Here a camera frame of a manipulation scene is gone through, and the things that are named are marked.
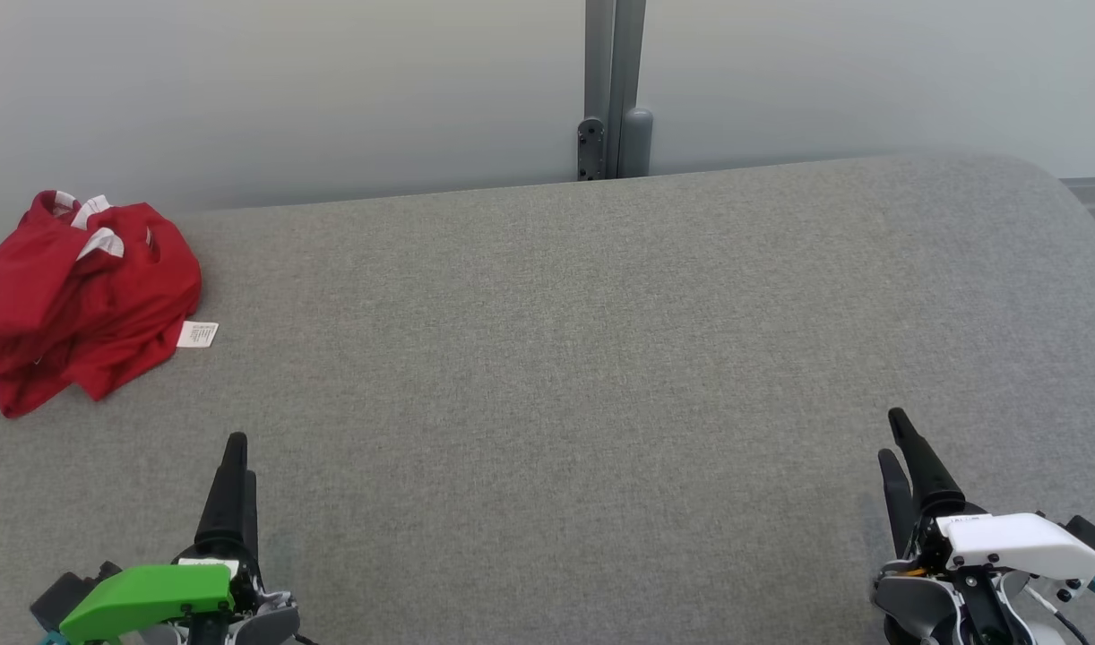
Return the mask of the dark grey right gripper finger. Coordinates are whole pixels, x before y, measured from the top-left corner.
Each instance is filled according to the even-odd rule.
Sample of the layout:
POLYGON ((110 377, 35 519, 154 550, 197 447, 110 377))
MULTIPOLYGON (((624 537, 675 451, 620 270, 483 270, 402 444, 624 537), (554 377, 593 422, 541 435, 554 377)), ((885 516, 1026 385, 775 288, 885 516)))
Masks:
POLYGON ((904 458, 912 502, 920 517, 961 514, 967 503, 963 489, 931 444, 917 431, 904 408, 889 408, 888 421, 894 441, 904 458))
POLYGON ((918 515, 910 482, 892 450, 881 449, 876 454, 876 460, 881 470, 884 502, 895 556, 911 558, 911 554, 917 551, 913 538, 917 535, 918 515))

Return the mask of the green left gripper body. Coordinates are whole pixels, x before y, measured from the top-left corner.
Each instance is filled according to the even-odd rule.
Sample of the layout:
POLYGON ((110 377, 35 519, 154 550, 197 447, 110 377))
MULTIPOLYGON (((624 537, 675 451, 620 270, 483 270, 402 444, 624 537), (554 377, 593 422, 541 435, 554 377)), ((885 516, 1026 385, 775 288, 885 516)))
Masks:
POLYGON ((59 624, 68 644, 114 644, 166 627, 178 644, 228 644, 256 612, 255 535, 196 539, 174 561, 135 566, 97 581, 59 624))

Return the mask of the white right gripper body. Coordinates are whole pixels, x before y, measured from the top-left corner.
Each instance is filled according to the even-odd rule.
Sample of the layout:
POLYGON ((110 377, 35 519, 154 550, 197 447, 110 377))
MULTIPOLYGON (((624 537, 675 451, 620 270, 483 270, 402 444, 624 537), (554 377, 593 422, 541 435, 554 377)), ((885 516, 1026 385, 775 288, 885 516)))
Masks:
POLYGON ((910 544, 918 568, 1026 572, 1052 580, 1095 576, 1095 548, 1036 512, 967 514, 932 519, 910 544))

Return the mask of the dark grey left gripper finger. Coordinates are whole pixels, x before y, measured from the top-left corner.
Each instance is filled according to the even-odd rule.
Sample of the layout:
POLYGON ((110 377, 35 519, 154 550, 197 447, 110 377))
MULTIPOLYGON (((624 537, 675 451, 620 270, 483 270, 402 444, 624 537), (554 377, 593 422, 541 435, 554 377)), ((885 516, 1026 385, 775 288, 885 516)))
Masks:
POLYGON ((229 434, 193 544, 250 551, 250 469, 244 433, 229 434))
POLYGON ((246 469, 243 481, 243 543, 250 558, 258 564, 258 511, 256 499, 256 474, 246 469))

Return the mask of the red shirt with white sleeve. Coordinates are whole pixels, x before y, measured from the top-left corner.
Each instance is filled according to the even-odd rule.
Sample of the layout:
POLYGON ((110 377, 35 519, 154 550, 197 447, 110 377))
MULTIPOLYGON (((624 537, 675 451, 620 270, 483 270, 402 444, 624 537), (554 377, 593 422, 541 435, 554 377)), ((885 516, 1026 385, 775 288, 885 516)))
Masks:
POLYGON ((24 416, 69 385, 102 400, 166 362, 201 298, 185 238, 122 257, 93 250, 51 275, 0 257, 0 412, 24 416))

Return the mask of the grey metal partition post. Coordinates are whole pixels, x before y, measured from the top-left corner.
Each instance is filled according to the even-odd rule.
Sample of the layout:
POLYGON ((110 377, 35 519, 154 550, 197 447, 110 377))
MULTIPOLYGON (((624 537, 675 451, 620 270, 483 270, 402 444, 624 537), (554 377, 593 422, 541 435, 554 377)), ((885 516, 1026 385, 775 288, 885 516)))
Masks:
POLYGON ((650 174, 654 115, 638 106, 646 7, 647 0, 585 0, 579 181, 650 174))

